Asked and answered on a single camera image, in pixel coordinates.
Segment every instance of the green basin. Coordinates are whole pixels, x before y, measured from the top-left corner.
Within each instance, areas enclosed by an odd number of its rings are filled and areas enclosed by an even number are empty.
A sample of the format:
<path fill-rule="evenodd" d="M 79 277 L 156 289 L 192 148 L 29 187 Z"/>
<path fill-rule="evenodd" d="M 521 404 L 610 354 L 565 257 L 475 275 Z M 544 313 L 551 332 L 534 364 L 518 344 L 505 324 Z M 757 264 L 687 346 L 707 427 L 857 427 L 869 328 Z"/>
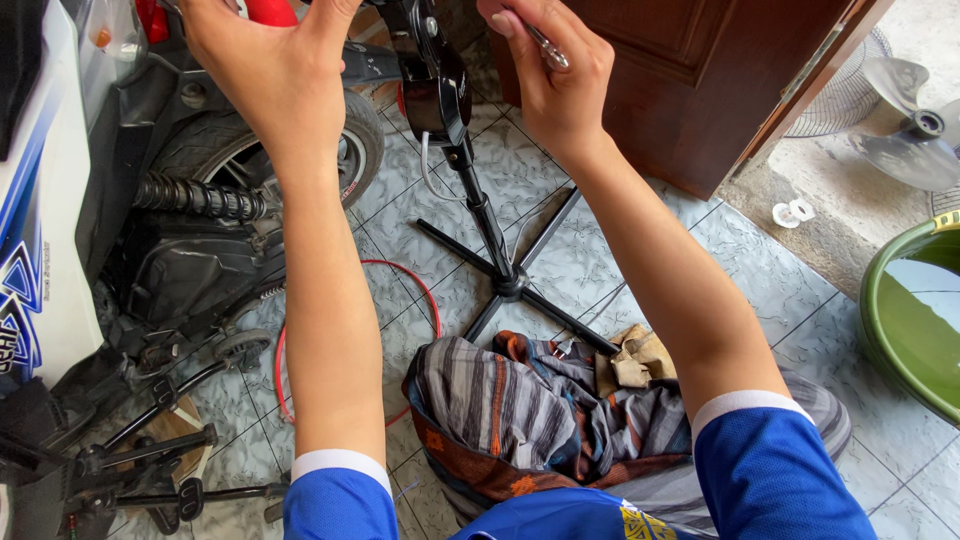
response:
<path fill-rule="evenodd" d="M 876 254 L 860 289 L 859 331 L 881 373 L 960 429 L 960 210 Z"/>

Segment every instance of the motorcycle rear wheel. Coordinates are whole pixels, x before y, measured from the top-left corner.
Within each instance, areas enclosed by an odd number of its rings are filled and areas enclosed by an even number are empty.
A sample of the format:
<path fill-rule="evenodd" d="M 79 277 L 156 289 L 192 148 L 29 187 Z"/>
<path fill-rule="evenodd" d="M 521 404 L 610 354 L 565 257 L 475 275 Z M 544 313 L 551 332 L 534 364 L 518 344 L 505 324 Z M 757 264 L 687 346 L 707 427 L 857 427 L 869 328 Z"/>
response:
<path fill-rule="evenodd" d="M 347 120 L 337 168 L 341 203 L 351 207 L 373 182 L 383 161 L 383 126 L 371 104 L 344 90 Z M 257 188 L 274 168 L 263 145 L 236 111 L 209 112 L 181 130 L 151 167 L 177 179 Z"/>

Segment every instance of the white sleeve cuff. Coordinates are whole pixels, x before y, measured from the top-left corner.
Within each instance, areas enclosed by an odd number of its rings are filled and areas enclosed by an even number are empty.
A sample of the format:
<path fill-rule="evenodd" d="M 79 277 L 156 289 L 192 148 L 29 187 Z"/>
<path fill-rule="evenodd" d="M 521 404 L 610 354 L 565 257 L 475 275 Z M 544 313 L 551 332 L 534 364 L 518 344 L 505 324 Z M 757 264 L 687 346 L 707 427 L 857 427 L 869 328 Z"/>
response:
<path fill-rule="evenodd" d="M 363 473 L 379 482 L 383 489 L 387 490 L 387 494 L 391 498 L 393 497 L 393 492 L 390 489 L 390 478 L 387 476 L 387 471 L 383 468 L 383 465 L 380 465 L 376 459 L 353 450 L 315 450 L 301 455 L 294 460 L 294 467 L 290 472 L 291 483 L 307 473 L 321 469 L 350 469 Z"/>
<path fill-rule="evenodd" d="M 714 419 L 741 408 L 757 407 L 784 408 L 799 412 L 810 421 L 810 424 L 816 426 L 810 415 L 797 402 L 786 396 L 769 390 L 737 390 L 717 396 L 700 407 L 697 416 L 693 418 L 693 425 L 690 427 L 693 434 L 693 448 L 697 448 L 697 435 Z"/>

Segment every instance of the red wire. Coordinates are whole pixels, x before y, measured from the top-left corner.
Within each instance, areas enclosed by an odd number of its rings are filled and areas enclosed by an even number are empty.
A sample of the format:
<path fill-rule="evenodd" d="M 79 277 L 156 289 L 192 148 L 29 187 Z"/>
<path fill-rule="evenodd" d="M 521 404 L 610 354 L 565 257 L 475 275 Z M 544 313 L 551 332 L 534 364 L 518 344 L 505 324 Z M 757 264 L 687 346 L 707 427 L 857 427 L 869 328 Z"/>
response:
<path fill-rule="evenodd" d="M 430 294 L 429 287 L 426 286 L 426 283 L 424 283 L 423 280 L 421 280 L 420 277 L 417 276 L 417 274 L 414 274 L 413 270 L 410 270 L 409 268 L 402 266 L 400 264 L 397 264 L 395 262 L 392 262 L 389 260 L 382 260 L 379 258 L 367 258 L 367 259 L 361 260 L 360 262 L 363 264 L 389 264 L 394 268 L 399 268 L 400 270 L 403 270 L 404 272 L 409 274 L 410 277 L 416 280 L 417 285 L 419 285 L 420 288 L 423 289 L 423 292 L 426 293 L 427 299 L 430 300 L 430 307 L 433 309 L 434 326 L 437 328 L 437 339 L 440 339 L 443 336 L 440 328 L 440 310 L 437 308 L 437 302 L 433 299 L 433 295 Z M 274 357 L 274 380 L 276 382 L 276 398 L 280 401 L 280 409 L 283 411 L 283 415 L 286 416 L 288 420 L 290 420 L 291 424 L 293 424 L 294 417 L 292 414 L 290 414 L 290 410 L 287 409 L 287 401 L 283 397 L 283 384 L 280 382 L 280 361 L 281 361 L 280 355 L 283 353 L 283 344 L 286 342 L 286 340 L 287 340 L 287 325 L 283 325 L 283 330 L 280 331 L 280 339 L 276 343 L 276 356 Z M 404 414 L 406 414 L 408 410 L 410 410 L 409 405 L 404 407 L 404 409 L 400 411 L 400 413 L 397 416 L 395 416 L 393 419 L 387 422 L 386 425 L 384 425 L 384 428 L 389 428 L 390 426 L 392 426 L 397 420 L 399 420 Z"/>

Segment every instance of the blue jersey sleeve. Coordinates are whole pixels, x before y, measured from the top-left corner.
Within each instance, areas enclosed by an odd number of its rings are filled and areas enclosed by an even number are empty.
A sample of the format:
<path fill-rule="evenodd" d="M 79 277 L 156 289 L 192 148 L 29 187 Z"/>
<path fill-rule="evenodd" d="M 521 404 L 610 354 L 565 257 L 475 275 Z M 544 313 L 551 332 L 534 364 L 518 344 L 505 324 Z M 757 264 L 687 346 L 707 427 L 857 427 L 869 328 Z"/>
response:
<path fill-rule="evenodd" d="M 694 463 L 721 538 L 876 539 L 805 413 L 749 406 L 697 420 Z"/>
<path fill-rule="evenodd" d="M 312 470 L 295 478 L 283 499 L 283 537 L 397 540 L 394 502 L 369 474 L 342 467 Z"/>

